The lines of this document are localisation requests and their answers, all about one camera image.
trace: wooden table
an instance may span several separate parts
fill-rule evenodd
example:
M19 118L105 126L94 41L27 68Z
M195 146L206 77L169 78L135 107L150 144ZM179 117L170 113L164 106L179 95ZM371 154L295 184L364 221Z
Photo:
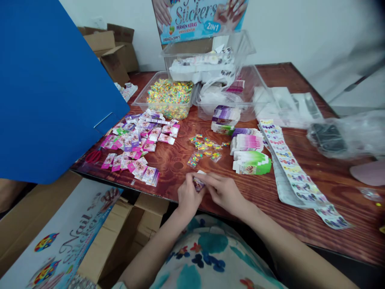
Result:
M310 92L323 116L325 118L335 117L328 104L291 63L258 65L257 68L267 86L286 86L291 93ZM130 75L131 82L138 85L138 91L130 99L129 104L136 99L154 74L155 72L146 72ZM141 110L139 107L131 106L131 112L139 113ZM380 224L385 220L383 209L365 199L355 188L370 186L356 181L349 174L350 166L370 160L353 163L328 159L310 144L305 130L283 129L285 141L302 169L312 178L328 200L336 206L338 212L355 226L347 230L333 230L324 224L313 210L301 210L279 201L273 168L269 174L261 176L236 174L232 170L233 157L229 155L228 147L221 151L223 157L218 163L214 163L206 157L199 162L196 169L189 167L186 163L194 151L194 146L188 140L190 137L201 133L218 143L231 139L230 136L214 133L210 129L210 124L210 121L202 121L198 118L197 107L193 106L188 118L180 122L180 131L174 145L158 142L156 151L145 156L149 166L156 167L160 171L157 187L146 185L139 180L131 185L134 178L128 170L113 173L110 169L101 169L107 154L115 151L103 150L101 161L96 165L85 163L87 152L71 169L118 186L132 188L176 202L178 201L177 189L188 172L203 170L231 177L235 179L239 190L246 199L259 206L301 241L353 257L359 261L385 265L385 235L378 230ZM257 120L238 123L237 127L257 128ZM101 142L102 139L91 150L97 149ZM385 197L383 187L377 188L377 190ZM232 217L217 206L209 194L204 197L200 209L224 217Z

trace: poster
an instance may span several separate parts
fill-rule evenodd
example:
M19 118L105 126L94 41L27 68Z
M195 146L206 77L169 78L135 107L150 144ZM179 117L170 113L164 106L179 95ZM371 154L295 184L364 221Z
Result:
M160 41L200 39L242 28L249 0L152 0Z
M0 288L67 288L122 190L83 179L0 280Z

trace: clear plastic container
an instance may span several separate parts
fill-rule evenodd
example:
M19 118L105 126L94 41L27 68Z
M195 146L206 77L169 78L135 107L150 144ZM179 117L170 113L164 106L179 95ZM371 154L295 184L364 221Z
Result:
M217 47L224 44L224 48L231 47L232 52L225 53L210 53L210 57L217 56L218 58L223 57L233 57L234 62L231 65L231 71L235 72L235 78L240 72L243 64L245 63L246 57L249 54L255 53L255 48L253 43L250 40L249 34L246 30L235 31L231 33L217 33L208 36L207 38L199 40L189 40L184 42L171 42L166 48L161 52L161 55L164 57L164 62L166 64L166 70L170 79L175 81L186 81L192 79L186 79L187 72L184 69L191 69L189 66L179 67L183 69L183 73L176 73L171 71L170 67L172 66L175 60L182 60L190 57L207 57L207 53L216 49ZM215 69L216 71L226 70L228 65L224 64L215 64L207 65L208 73L210 69Z
M142 111L145 111L147 108L154 109L158 112L161 112L163 116L167 119L184 119L188 116L190 107L192 106L192 99L194 98L194 93L196 93L197 86L194 85L190 100L185 104L175 104L175 103L148 103L148 91L151 90L151 86L154 85L159 79L169 79L166 71L157 72L153 78L146 84L144 89L139 93L138 97L135 99L132 105L140 106Z
M225 99L221 103L202 103L200 94L201 85L198 84L193 104L198 107L199 118L203 120L211 120L214 114L214 109L218 105L226 105L240 108L242 110L240 122L247 122L255 119L256 115L258 115L260 111L274 102L272 92L266 86L255 65L242 67L238 78L245 81L244 89L241 93L233 93L242 99L241 103L234 103L231 99Z

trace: white wall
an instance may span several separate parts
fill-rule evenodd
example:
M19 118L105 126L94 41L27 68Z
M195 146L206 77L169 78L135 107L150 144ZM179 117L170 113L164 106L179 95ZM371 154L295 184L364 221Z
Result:
M105 23L134 28L133 45L140 69L164 69L151 0L60 2L78 26L93 27L92 19L101 16ZM290 61L326 101L331 100L361 77L358 71L362 67L378 61L376 55L360 61L349 58L358 43L384 36L374 11L368 1L362 0L250 0L243 28L249 31L257 53L249 56L248 62ZM382 89L383 84L377 87L375 81L365 102L353 90L333 105L376 107L384 102Z

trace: red scissors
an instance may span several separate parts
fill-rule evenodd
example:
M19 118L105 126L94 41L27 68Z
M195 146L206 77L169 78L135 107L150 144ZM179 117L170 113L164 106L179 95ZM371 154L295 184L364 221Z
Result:
M101 147L95 151L92 151L85 158L86 163L96 163L101 157Z

